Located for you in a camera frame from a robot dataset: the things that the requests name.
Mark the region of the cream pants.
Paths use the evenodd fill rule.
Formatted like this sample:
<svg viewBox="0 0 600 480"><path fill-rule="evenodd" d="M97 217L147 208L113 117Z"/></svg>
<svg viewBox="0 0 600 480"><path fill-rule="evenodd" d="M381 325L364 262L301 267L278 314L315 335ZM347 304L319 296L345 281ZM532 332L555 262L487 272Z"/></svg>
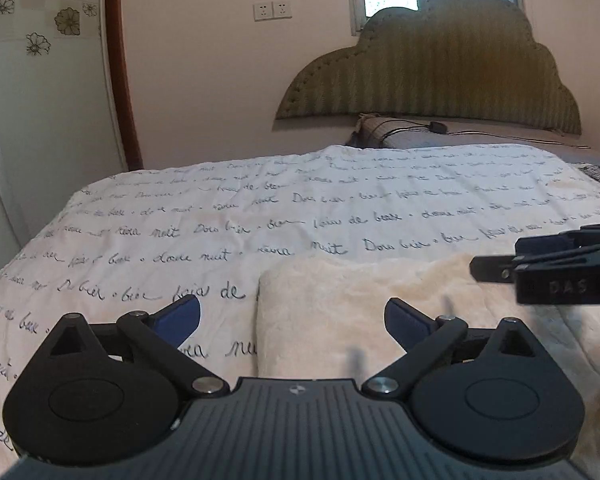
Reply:
<svg viewBox="0 0 600 480"><path fill-rule="evenodd" d="M521 306L512 286L476 282L470 260L466 254L364 263L311 256L266 271L257 300L259 376L369 378L403 353L385 330L391 298L430 318L455 315L475 328L520 318L583 398L574 460L600 479L600 306Z"/></svg>

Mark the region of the white script-print bedspread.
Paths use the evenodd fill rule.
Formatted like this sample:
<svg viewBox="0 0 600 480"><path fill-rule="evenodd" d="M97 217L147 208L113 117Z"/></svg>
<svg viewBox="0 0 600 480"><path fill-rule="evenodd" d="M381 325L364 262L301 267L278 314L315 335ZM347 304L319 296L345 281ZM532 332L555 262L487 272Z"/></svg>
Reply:
<svg viewBox="0 0 600 480"><path fill-rule="evenodd" d="M181 350L234 382L259 376L260 278L292 258L504 255L592 223L600 183L519 144L332 146L92 183L0 271L0 475L16 459L3 402L65 313L106 323L194 295L201 319Z"/></svg>

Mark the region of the striped pillow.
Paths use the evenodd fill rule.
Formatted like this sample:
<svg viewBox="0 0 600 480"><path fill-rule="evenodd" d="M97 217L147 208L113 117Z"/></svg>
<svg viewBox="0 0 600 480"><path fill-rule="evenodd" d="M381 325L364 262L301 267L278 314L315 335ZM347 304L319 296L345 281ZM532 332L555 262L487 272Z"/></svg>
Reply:
<svg viewBox="0 0 600 480"><path fill-rule="evenodd" d="M437 148L466 143L476 130L452 130L444 122L361 114L347 140L351 148Z"/></svg>

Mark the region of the olive cloud-shaped headboard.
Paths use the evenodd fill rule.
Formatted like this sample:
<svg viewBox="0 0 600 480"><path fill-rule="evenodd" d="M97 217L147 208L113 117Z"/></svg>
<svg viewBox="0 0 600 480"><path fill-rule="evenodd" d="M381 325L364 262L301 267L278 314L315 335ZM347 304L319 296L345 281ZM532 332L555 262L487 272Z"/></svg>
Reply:
<svg viewBox="0 0 600 480"><path fill-rule="evenodd" d="M276 117L362 113L582 132L554 56L508 0L417 0L414 10L378 11L355 46L300 70Z"/></svg>

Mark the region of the white wardrobe with flower stickers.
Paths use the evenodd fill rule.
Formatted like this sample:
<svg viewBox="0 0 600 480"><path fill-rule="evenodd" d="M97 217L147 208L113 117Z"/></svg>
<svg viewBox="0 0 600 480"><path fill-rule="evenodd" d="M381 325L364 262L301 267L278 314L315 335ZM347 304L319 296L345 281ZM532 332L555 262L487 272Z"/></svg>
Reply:
<svg viewBox="0 0 600 480"><path fill-rule="evenodd" d="M0 270L92 182L125 170L105 0L0 0Z"/></svg>

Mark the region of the white double wall socket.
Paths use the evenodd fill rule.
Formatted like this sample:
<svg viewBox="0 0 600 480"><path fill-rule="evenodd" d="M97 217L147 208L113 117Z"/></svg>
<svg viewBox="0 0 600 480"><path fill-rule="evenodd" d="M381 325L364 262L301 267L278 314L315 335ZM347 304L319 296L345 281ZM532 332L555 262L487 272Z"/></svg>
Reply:
<svg viewBox="0 0 600 480"><path fill-rule="evenodd" d="M252 6L253 19L256 22L269 20L286 20L292 18L289 1L259 2Z"/></svg>

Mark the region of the brown wooden door frame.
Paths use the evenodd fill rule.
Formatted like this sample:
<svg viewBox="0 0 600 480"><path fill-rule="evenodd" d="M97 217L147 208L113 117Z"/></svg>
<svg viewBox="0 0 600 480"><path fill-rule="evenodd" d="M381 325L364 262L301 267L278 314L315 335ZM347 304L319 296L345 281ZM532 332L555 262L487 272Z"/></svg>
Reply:
<svg viewBox="0 0 600 480"><path fill-rule="evenodd" d="M140 142L135 128L123 38L122 0L104 0L106 40L114 98L124 161L129 170L144 168Z"/></svg>

